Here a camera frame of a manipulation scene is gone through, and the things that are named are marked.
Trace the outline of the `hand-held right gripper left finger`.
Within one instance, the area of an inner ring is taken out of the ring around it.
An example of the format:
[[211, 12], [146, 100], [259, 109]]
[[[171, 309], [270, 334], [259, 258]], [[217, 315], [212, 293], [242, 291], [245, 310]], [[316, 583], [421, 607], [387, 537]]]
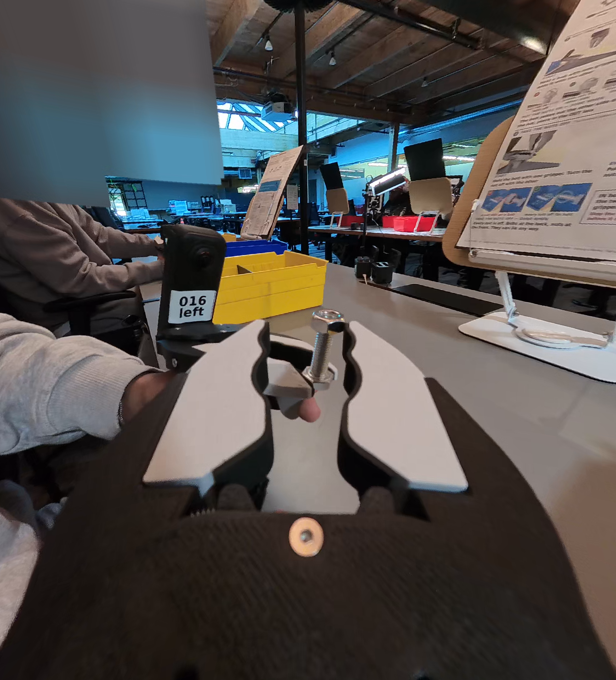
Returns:
[[263, 484], [273, 465], [269, 326], [253, 321], [188, 370], [143, 482], [213, 488]]

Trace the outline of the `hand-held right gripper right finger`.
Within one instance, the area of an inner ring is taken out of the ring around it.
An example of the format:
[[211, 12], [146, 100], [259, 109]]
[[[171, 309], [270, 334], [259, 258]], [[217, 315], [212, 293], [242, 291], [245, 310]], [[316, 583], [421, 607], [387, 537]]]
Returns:
[[359, 492], [372, 486], [463, 492], [468, 482], [422, 371], [357, 321], [346, 363], [338, 468]]

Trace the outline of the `steel bolt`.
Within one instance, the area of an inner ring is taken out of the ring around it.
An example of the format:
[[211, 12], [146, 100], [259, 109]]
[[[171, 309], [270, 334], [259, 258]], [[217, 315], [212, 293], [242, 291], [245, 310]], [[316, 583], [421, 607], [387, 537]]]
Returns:
[[338, 370], [329, 362], [331, 335], [329, 332], [316, 333], [312, 359], [303, 370], [303, 378], [312, 385], [315, 392], [329, 389], [338, 379]]

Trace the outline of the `steel hex nut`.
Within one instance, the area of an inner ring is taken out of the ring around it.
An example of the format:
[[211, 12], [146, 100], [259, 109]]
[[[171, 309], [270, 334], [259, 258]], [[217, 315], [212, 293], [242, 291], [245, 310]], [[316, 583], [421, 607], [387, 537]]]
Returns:
[[313, 312], [311, 327], [317, 334], [342, 333], [346, 325], [345, 318], [338, 311], [320, 309]]

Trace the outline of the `person's left forearm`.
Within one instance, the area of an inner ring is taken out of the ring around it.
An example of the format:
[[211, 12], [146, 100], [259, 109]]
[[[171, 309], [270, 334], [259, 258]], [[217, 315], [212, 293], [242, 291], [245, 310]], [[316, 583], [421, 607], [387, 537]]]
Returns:
[[126, 387], [152, 372], [98, 339], [58, 339], [0, 313], [0, 455], [84, 435], [114, 438]]

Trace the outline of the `black flat desk panel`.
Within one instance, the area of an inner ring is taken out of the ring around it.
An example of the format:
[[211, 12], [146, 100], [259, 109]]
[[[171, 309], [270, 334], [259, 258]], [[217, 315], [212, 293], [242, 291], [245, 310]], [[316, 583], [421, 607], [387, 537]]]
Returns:
[[389, 289], [392, 293], [402, 294], [412, 299], [429, 302], [445, 309], [465, 313], [469, 316], [482, 317], [502, 310], [502, 303], [476, 299], [465, 294], [449, 290], [440, 290], [421, 284], [407, 284]]

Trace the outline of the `office desk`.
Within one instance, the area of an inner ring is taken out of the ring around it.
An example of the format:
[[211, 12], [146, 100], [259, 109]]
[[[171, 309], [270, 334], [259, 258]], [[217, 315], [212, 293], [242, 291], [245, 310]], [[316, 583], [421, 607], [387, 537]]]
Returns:
[[402, 275], [405, 273], [406, 258], [409, 253], [409, 243], [424, 242], [424, 243], [442, 243], [445, 232], [443, 230], [435, 230], [431, 232], [422, 233], [407, 233], [395, 231], [393, 228], [384, 228], [375, 226], [369, 229], [366, 233], [363, 229], [354, 229], [346, 227], [329, 227], [329, 226], [309, 226], [309, 239], [317, 239], [325, 242], [325, 258], [331, 261], [332, 258], [332, 238], [336, 236], [350, 235], [362, 239], [364, 237], [369, 239], [387, 239], [388, 241], [399, 240], [404, 243], [401, 246], [400, 262], [396, 269], [396, 273]]

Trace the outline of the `desk light bar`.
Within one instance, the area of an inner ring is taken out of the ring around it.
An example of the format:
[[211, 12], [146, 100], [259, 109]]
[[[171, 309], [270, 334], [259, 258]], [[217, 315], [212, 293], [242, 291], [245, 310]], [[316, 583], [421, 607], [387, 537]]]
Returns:
[[381, 175], [366, 184], [365, 190], [363, 192], [364, 197], [364, 223], [363, 223], [363, 235], [360, 241], [360, 249], [363, 251], [366, 241], [366, 233], [368, 226], [368, 218], [371, 213], [372, 201], [385, 194], [386, 192], [392, 191], [401, 187], [406, 182], [405, 176], [406, 168], [404, 166], [399, 166], [396, 170], [390, 171], [385, 175]]

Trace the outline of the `person's left hand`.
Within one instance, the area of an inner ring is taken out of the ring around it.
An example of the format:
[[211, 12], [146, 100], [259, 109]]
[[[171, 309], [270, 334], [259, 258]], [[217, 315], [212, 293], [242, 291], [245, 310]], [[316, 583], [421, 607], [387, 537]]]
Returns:
[[[118, 408], [118, 423], [122, 428], [147, 404], [153, 401], [165, 388], [179, 377], [172, 371], [146, 372], [134, 378], [125, 388]], [[321, 415], [315, 398], [311, 397], [298, 404], [300, 419], [312, 423]]]

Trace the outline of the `cardboard document stand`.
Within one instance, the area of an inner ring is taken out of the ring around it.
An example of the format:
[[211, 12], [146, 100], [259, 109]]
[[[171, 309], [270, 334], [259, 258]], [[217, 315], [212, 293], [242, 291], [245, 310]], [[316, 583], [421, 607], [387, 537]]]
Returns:
[[287, 182], [305, 150], [306, 146], [303, 144], [270, 157], [245, 215], [241, 240], [271, 238], [283, 204]]

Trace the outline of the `black office chair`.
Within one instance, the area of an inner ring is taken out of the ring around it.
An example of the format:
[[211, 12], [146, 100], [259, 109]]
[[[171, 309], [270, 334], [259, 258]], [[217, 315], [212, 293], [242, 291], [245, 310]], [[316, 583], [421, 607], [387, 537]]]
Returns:
[[[97, 294], [80, 299], [64, 298], [46, 303], [43, 310], [47, 314], [64, 313], [67, 316], [72, 335], [94, 336], [95, 334], [91, 330], [91, 318], [97, 307], [111, 302], [135, 300], [136, 298], [137, 295], [133, 291]], [[6, 291], [1, 286], [0, 313], [20, 319], [18, 312], [8, 301]], [[121, 329], [101, 333], [96, 337], [126, 353], [138, 356], [139, 346], [146, 328], [146, 323], [142, 318], [130, 315], [122, 321]]]

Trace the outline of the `white document stand with board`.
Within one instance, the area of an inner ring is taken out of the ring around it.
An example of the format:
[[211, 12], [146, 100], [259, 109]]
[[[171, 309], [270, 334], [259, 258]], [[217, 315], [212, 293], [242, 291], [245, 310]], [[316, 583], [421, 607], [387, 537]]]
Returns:
[[443, 237], [443, 252], [454, 264], [494, 271], [502, 297], [502, 311], [467, 322], [459, 331], [576, 374], [616, 384], [616, 319], [611, 331], [599, 335], [523, 316], [517, 310], [509, 279], [512, 273], [615, 289], [616, 261], [457, 244], [477, 211], [479, 195], [496, 167], [512, 120], [500, 123], [484, 141]]

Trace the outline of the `ceiling projector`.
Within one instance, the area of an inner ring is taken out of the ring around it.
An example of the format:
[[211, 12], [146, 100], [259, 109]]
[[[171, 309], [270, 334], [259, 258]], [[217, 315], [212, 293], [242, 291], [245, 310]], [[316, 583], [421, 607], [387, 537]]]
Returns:
[[295, 105], [285, 95], [273, 93], [262, 106], [261, 120], [267, 123], [286, 124], [295, 118]]

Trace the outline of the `red plastic bin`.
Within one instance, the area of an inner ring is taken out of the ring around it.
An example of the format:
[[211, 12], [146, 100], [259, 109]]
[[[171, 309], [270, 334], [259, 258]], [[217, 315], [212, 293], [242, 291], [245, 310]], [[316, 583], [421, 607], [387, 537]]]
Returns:
[[392, 229], [397, 233], [431, 233], [438, 228], [438, 224], [438, 214], [382, 217], [382, 228]]

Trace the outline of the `printed instruction sheet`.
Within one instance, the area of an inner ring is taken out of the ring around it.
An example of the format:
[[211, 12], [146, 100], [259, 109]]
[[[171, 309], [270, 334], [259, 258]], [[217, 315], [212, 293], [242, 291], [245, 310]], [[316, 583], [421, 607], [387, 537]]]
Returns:
[[580, 1], [458, 244], [616, 261], [616, 1]]

